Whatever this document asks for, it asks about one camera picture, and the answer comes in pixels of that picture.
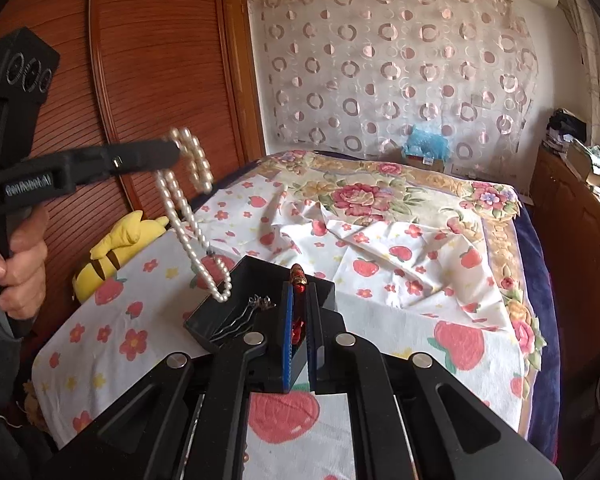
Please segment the person's left hand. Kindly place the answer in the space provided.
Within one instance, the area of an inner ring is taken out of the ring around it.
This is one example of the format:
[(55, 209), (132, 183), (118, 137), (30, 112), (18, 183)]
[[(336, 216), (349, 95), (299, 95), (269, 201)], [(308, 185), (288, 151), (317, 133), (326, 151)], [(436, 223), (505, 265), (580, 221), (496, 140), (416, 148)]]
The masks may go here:
[(35, 318), (46, 295), (44, 240), (48, 213), (36, 206), (9, 241), (12, 256), (0, 254), (0, 310), (14, 320)]

